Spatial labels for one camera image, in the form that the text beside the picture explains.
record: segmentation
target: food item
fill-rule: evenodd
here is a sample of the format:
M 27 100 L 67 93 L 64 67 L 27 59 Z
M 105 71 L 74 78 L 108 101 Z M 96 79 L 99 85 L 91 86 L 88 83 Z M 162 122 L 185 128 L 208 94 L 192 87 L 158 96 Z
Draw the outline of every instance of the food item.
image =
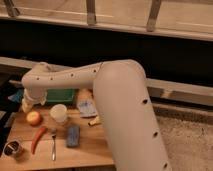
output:
M 38 141 L 41 139 L 42 135 L 44 135 L 46 132 L 47 132 L 47 127 L 42 126 L 35 133 L 33 140 L 32 140 L 32 144 L 31 144 L 31 153 L 32 154 L 35 154 L 35 149 L 38 144 Z
M 98 112 L 95 106 L 92 92 L 88 89 L 81 89 L 77 94 L 77 108 L 81 117 L 97 116 Z
M 98 125 L 101 124 L 101 120 L 99 116 L 96 116 L 93 120 L 91 120 L 88 125 L 89 126 L 94 126 L 94 125 Z
M 32 111 L 27 114 L 26 120 L 31 126 L 37 126 L 41 123 L 42 116 L 40 113 Z

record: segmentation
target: red chili pepper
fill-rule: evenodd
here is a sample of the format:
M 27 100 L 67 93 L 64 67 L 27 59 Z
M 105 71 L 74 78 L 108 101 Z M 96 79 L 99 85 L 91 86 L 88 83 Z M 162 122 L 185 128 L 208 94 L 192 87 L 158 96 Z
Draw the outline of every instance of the red chili pepper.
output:
M 31 153 L 32 154 L 35 154 L 35 149 L 38 144 L 38 141 L 40 140 L 42 135 L 46 133 L 46 131 L 47 131 L 47 127 L 45 127 L 45 126 L 42 126 L 37 130 L 36 134 L 33 137 L 32 144 L 31 144 Z

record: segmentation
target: apple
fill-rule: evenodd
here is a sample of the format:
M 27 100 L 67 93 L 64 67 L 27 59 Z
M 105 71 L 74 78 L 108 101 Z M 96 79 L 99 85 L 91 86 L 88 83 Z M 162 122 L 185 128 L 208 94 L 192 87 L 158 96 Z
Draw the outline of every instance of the apple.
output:
M 42 116 L 37 111 L 32 111 L 27 114 L 26 120 L 31 126 L 37 126 L 41 123 Z

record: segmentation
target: yellow object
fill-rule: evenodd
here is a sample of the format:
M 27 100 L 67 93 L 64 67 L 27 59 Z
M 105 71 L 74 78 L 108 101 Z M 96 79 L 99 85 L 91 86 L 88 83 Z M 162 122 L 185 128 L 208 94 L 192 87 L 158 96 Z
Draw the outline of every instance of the yellow object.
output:
M 88 125 L 89 126 L 94 126 L 94 125 L 98 125 L 101 124 L 101 120 L 99 116 L 96 116 L 93 120 L 91 120 Z

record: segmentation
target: green object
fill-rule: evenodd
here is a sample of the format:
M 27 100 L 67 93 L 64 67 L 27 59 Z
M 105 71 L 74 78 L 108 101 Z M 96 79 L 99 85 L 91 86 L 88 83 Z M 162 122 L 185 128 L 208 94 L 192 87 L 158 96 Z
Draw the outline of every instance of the green object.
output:
M 74 95 L 74 89 L 50 89 L 47 90 L 46 104 L 72 104 Z

